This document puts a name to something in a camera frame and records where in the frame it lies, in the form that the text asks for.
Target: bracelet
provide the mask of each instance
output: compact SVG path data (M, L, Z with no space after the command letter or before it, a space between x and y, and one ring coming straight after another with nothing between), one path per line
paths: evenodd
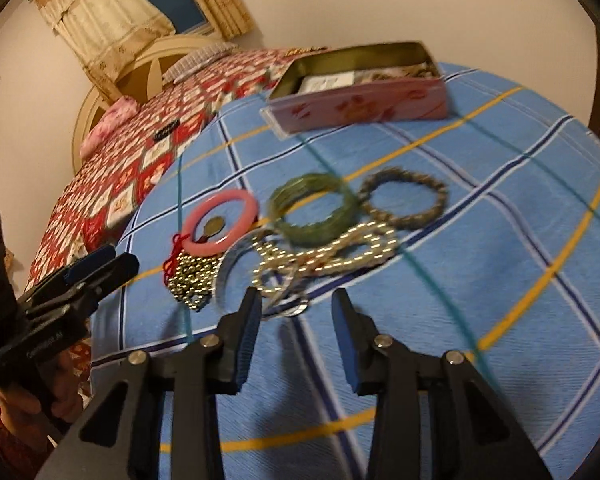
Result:
M419 213L407 216L396 216L388 211L377 209L371 205L371 193L385 182L414 182L427 186L435 191L438 195L436 203L433 207L421 211ZM358 192L358 199L362 202L363 209L377 222L386 222L396 229L408 229L414 231L422 229L436 218L442 215L446 207L448 198L448 189L444 182L433 178L425 173L417 173L416 171L407 171L402 168L385 168L377 173L368 176Z
M333 211L326 220L298 226L282 218L293 204L313 193L332 191L342 195L342 206ZM343 180L328 173L307 173L292 178L277 188L269 199L269 218L276 229L295 246L320 247L335 240L358 221L358 199Z
M220 259L218 269L216 270L215 277L212 285L212 295L216 300L216 305L221 309L225 310L225 298L224 292L226 290L226 282L229 277L229 272L234 268L235 263L245 253L256 248L258 242L263 240L267 236L279 234L273 229L260 228L253 230L243 237L236 240L236 242L227 250L227 252ZM277 305L282 301L290 292L290 290L296 285L296 271L292 271L285 275L284 282L272 289L270 294L269 303L264 307L264 310Z
M366 246L367 250L355 256L338 256L355 246ZM307 294L304 291L296 290L297 287L294 286L294 283L302 285L309 278L342 274L381 265L394 256L398 248L398 240L395 237L395 229L385 223L371 221L348 229L329 245L318 249L294 253L280 249L271 242L261 243L259 240L254 242L254 248L262 257L262 261L253 270L251 285L255 286L263 296L273 294L277 298L276 289L265 286L264 274L275 272L283 276L292 276L293 281L285 290L284 296L295 292L299 293L301 298L298 306L280 312L271 313L270 308L284 296L277 302L267 305L262 311L263 319L273 319L279 316L297 316L308 308Z
M242 200L244 210L238 221L229 229L229 232L215 242L195 243L191 240L192 234L204 216L216 206L229 202L229 200ZM212 256L224 253L235 241L249 231L254 218L258 215L258 202L254 196L243 189L227 189L207 198L195 208L182 226L182 248L190 256Z

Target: pink floral pattern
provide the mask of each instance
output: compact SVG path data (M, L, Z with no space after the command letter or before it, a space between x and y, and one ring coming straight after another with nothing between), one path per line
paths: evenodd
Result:
M131 118L138 115L140 105L127 95L123 95L104 113L100 122L93 127L82 141L80 158L89 160L96 150L105 144L113 133Z

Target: black clamp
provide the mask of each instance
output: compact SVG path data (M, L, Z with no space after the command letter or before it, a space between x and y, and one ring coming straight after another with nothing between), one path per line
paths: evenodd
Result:
M331 314L347 382L378 396L367 480L420 478L420 401L427 392L433 480L551 480L525 431L459 351L433 357L378 332L346 291Z
M59 442L70 425L51 413L56 399L47 384L55 357L87 336L87 318L100 300L138 273L138 259L129 253L116 256L110 246L100 248L16 300L3 256L0 226L0 387L16 382L34 394L42 406L40 423Z
M167 391L173 391L171 478L223 480L216 395L236 395L247 380L261 317L260 293L248 288L237 312L181 352L129 354L36 480L157 478Z

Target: bed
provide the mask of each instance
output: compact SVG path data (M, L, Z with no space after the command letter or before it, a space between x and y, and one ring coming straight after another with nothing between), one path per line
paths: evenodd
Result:
M401 166L448 184L445 213L400 232L400 253L382 266L311 282L311 306L300 316L262 323L248 382L237 397L218 399L226 477L365 477L375 400L352 394L340 361L330 299L345 287L381 332L411 349L471 351L554 479L569 479L600 437L600 142L511 81L442 68L453 110L443 121L355 124L280 140L260 115L263 94L225 105L120 240L119 252L138 256L140 274L93 317L96 394L131 352L180 350L237 309L259 261L253 252L228 276L225 310L212 300L192 312L162 282L180 219L216 190L254 194L263 224L270 194L290 178L327 172L358 189L370 172ZM398 214L430 206L426 192L400 186L380 187L374 203ZM332 194L309 197L289 219L317 221L339 203ZM207 218L231 224L240 210L228 203ZM282 307L297 304L288 298ZM172 400L161 479L170 471Z
M155 41L117 81L124 95L142 105L140 113L82 165L80 144L107 108L95 88L87 95L72 142L76 175L53 209L27 287L73 256L115 243L164 171L213 115L214 103L226 86L232 92L224 100L248 95L273 84L294 58L293 51L283 49L236 52L180 84L163 88L162 74L177 60L216 41L196 34ZM163 141L153 142L153 133L176 118L180 127Z

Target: yellow stripe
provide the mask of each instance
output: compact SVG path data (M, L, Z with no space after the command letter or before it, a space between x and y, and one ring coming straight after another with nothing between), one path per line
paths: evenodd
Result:
M600 205L600 185L598 186L598 190L596 191L593 200L589 204L589 209L580 223L576 227L576 230L571 235L571 238L567 241L565 246L558 254L557 258L554 262L547 267L544 274L533 284L533 286L526 292L526 294L515 304L515 306L507 312L507 315L489 332L483 336L480 341L478 341L478 349L480 351L485 351L491 348L496 342L504 336L509 329L524 315L524 313L529 310L534 301L542 294L542 291L546 288L551 280L554 278L556 273L560 271L564 263L567 261L568 257L571 256L573 250L578 245L580 239L587 231L587 227L589 227L589 223L593 218L593 211L598 208ZM474 355L471 352L468 352L468 357L470 359L474 358Z
M180 168L180 172L182 173L184 170L186 170L187 168L190 168L191 166L193 166L194 164L197 164L198 162L200 162L202 159L207 158L210 155L213 155L217 152L221 152L222 150L224 150L227 146L231 146L232 144L235 144L236 142L240 142L241 140L246 140L249 139L250 137L256 136L257 134L261 134L262 132L266 132L267 130L269 130L269 126L260 126L259 128L256 128L254 130L250 130L248 132L246 132L245 134L242 134L241 136L237 136L235 137L235 139L231 139L228 142L223 142L222 144L220 144L219 146L216 146L215 148L213 148L212 150L209 150L208 152L202 153L202 155L197 156L196 158L194 158L193 160L190 160L189 162L187 162L186 164L183 164L182 167ZM158 183L158 186L161 186L162 184L164 184L165 182L170 181L172 178L174 178L176 175L178 174L178 172L171 174L170 176L166 177L165 179L161 180Z
M515 88L512 88L511 90L507 90L506 92L503 92L502 94L500 94L497 97L493 98L491 101L483 104L479 108L476 108L473 112L470 112L469 114L467 114L464 117L458 119L457 121L454 121L453 123L448 124L447 126L442 126L441 128L438 128L437 130L434 130L430 134L427 134L424 137L421 137L420 139L412 142L411 144L407 144L406 146L398 148L397 150L395 150L394 152L389 153L388 155L385 155L385 156L382 156L381 158L378 158L378 160L375 160L375 161L367 164L366 166L363 166L359 170L354 171L353 173L347 175L346 177L344 177L344 180L346 180L347 182L350 182L351 180L359 177L360 175L366 173L367 171L374 170L378 166L381 166L382 164L385 164L386 162L389 162L390 160L396 158L397 156L404 155L405 153L410 152L411 150L417 148L418 146L423 145L425 142L429 142L430 140L435 139L436 137L439 137L440 135L445 134L445 133L447 133L450 130L453 130L455 128L458 128L459 126L462 126L467 121L470 121L471 119L477 117L478 115L480 115L484 111L486 111L489 108L495 106L499 102L503 101L504 99L506 99L510 95L515 94L516 92L518 92L520 90L522 90L522 86L516 86ZM230 142L228 142L228 143L226 143L226 144L224 144L222 146L219 146L218 148L214 148L212 150L212 152L215 153L216 151L222 150L223 148L225 148L226 146L228 146L232 142L238 142L238 140L245 139L247 136L254 136L256 133L259 133L260 131L263 131L263 129L265 130L265 129L267 129L267 127L259 128L257 130L252 130L251 132L248 132L248 133L244 134L243 136L236 137L234 140L232 140L232 141L230 141ZM210 155L212 152L206 152L203 155L200 155L195 160L192 160L191 162L187 163L186 167L189 167L191 164L196 163L199 160L202 160L202 158ZM316 194L312 194L311 196L307 196L304 199L299 200L298 202L296 202L293 205L293 207L289 209L288 212L295 211L296 209L301 208L303 205L306 205L309 202L312 202L313 200L316 200L317 198L319 198L319 197L321 197L323 195L325 195L325 193L316 193ZM261 226L267 224L268 222L269 222L268 218L261 218L256 223L256 227L261 227ZM145 272L142 272L141 274L138 274L131 281L131 283L138 282L139 280L142 280L143 278L147 278L148 276L153 276L154 274L157 274L158 272L162 272L162 266L154 267L153 269L149 269L149 270L146 270Z
M256 449L290 446L291 444L298 444L299 442L313 440L314 438L330 436L342 431L352 430L362 424L368 424L373 421L375 416L376 409L369 408L368 410L342 418L341 420L327 422L326 424L314 426L307 430L296 431L295 433L285 433L263 438L251 438L249 440L236 440L233 442L222 442L220 449L225 453L233 453L236 451L253 451ZM170 453L171 444L160 444L160 451L163 453Z

